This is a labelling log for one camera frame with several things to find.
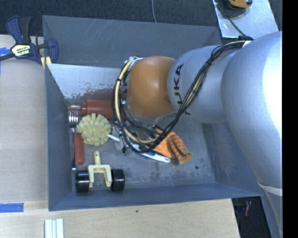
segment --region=gray bin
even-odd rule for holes
[[[104,178],[97,177],[100,182],[90,193],[77,194],[67,106],[83,102],[87,95],[110,94],[130,56],[177,59],[192,49],[221,45],[221,39],[215,27],[56,16],[43,17],[43,30],[45,39],[56,38],[59,45],[58,62],[45,70],[50,211],[262,195],[228,125],[186,117],[174,131],[194,154],[190,162],[180,166],[130,150],[123,154],[110,139],[99,147],[85,145],[85,163],[93,165],[92,152],[100,151],[102,164],[124,170],[126,185],[112,192]]]

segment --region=black wheel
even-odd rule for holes
[[[89,191],[89,174],[85,170],[76,172],[76,191],[77,193]]]
[[[122,191],[125,188],[125,174],[123,170],[114,169],[111,171],[113,182],[111,184],[112,191]]]

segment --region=bin floor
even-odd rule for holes
[[[124,171],[125,188],[214,183],[215,177],[204,139],[203,125],[193,122],[188,117],[182,117],[173,131],[193,153],[193,158],[183,165],[179,165],[176,159],[171,159],[170,163],[152,160],[131,149],[122,153],[117,150],[112,139],[108,139],[101,146],[85,144],[85,165],[93,165],[93,152],[99,151],[102,164]],[[95,174],[93,190],[98,189],[107,189],[103,174]]]

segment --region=cable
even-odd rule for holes
[[[155,15],[154,15],[153,0],[151,0],[151,9],[152,9],[152,15],[153,15],[154,22],[157,23],[157,20],[155,19]]]
[[[130,60],[122,68],[122,71],[121,71],[120,75],[118,76],[118,79],[117,79],[117,82],[116,82],[116,85],[115,85],[114,91],[113,91],[113,104],[114,104],[113,111],[114,111],[114,115],[117,120],[117,123],[119,124],[120,129],[123,133],[123,137],[124,137],[126,143],[136,152],[142,153],[142,152],[147,152],[147,151],[153,150],[173,130],[173,128],[178,123],[181,116],[185,113],[187,108],[191,105],[192,101],[198,95],[199,91],[202,88],[207,71],[208,71],[209,67],[212,65],[212,62],[220,54],[222,54],[225,50],[241,48],[244,43],[245,43],[245,40],[235,41],[235,42],[228,43],[226,45],[217,46],[213,49],[209,59],[201,67],[197,76],[194,78],[193,83],[191,84],[189,90],[187,91],[187,93],[183,99],[181,106],[179,107],[179,110],[176,114],[175,119],[172,122],[170,122],[165,127],[165,129],[162,130],[161,128],[159,128],[161,133],[158,133],[156,130],[148,129],[147,127],[143,126],[141,123],[134,120],[133,118],[128,117],[128,116],[123,116],[121,114],[122,107],[121,107],[121,103],[120,103],[120,98],[121,98],[120,84],[121,84],[122,79],[124,78],[125,73],[129,72],[132,61],[135,60],[135,58],[130,58]],[[127,125],[125,122],[123,122],[122,116],[131,125]],[[150,140],[141,140],[137,137],[136,133],[132,132],[131,130],[145,131],[148,133],[155,134],[156,137],[153,139],[150,139]],[[133,147],[133,144],[132,144],[132,142],[130,142],[130,140],[132,140],[136,144],[140,145],[140,150]]]

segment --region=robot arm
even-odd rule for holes
[[[227,122],[282,234],[282,32],[245,43],[204,47],[176,60],[130,59],[114,90],[114,114],[125,138],[140,150],[157,146],[182,115],[200,123]],[[173,122],[157,133],[157,122],[170,114]]]

